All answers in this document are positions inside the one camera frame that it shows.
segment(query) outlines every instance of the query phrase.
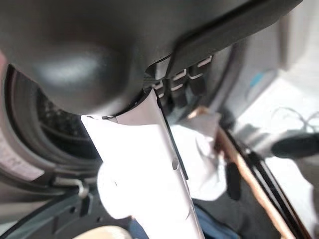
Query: black plastic panel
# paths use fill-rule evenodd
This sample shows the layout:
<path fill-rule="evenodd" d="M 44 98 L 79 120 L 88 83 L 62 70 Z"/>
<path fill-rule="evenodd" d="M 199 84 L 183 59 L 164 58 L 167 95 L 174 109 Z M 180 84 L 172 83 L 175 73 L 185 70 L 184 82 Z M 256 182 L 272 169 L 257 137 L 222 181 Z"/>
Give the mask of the black plastic panel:
<path fill-rule="evenodd" d="M 176 74 L 274 23 L 300 0 L 2 0 L 0 49 L 76 114 L 134 103 L 147 67 Z"/>

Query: blue fabric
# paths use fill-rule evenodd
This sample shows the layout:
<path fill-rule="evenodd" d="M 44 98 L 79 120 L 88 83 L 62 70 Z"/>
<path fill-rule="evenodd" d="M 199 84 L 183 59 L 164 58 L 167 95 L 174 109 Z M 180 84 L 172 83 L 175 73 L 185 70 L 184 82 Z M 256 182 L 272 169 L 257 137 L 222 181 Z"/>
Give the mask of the blue fabric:
<path fill-rule="evenodd" d="M 228 227 L 219 223 L 202 209 L 195 206 L 200 226 L 205 234 L 206 239 L 239 239 L 240 237 Z M 133 220 L 129 226 L 129 232 L 134 239 L 149 239 L 141 225 Z"/>

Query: white floor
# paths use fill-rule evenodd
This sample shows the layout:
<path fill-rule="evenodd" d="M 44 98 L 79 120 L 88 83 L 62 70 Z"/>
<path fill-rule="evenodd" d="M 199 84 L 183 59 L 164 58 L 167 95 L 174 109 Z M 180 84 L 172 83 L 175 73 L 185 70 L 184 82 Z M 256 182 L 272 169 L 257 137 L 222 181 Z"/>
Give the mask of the white floor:
<path fill-rule="evenodd" d="M 300 128 L 302 123 L 297 119 L 274 117 L 274 111 L 280 107 L 292 108 L 304 118 L 319 112 L 319 4 L 316 5 L 308 47 L 303 57 L 288 72 L 282 72 L 239 120 L 260 127 L 264 132 Z M 313 184 L 316 185 L 314 182 L 319 180 L 319 156 L 302 171 L 289 159 L 269 158 L 266 162 L 302 222 L 315 237 L 318 216 L 313 202 Z M 307 172 L 309 169 L 313 172 L 314 167 L 318 167 L 318 178 L 316 174 L 314 177 L 314 174 Z"/>

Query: beige surface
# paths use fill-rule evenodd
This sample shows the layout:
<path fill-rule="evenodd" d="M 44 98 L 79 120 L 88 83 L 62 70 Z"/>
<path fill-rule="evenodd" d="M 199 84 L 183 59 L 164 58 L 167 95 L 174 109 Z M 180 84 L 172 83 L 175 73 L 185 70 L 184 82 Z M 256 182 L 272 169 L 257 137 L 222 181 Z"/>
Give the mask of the beige surface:
<path fill-rule="evenodd" d="M 105 226 L 94 228 L 74 239 L 132 239 L 130 234 L 121 227 Z"/>

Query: metal bracket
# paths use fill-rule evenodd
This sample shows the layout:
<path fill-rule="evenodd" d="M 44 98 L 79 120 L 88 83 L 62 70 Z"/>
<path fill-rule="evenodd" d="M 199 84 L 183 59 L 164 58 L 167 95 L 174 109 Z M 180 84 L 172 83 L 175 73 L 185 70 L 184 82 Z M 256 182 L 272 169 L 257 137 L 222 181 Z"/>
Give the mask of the metal bracket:
<path fill-rule="evenodd" d="M 90 191 L 88 182 L 86 180 L 81 179 L 56 177 L 53 184 L 55 186 L 78 186 L 78 195 L 81 199 L 86 198 Z"/>

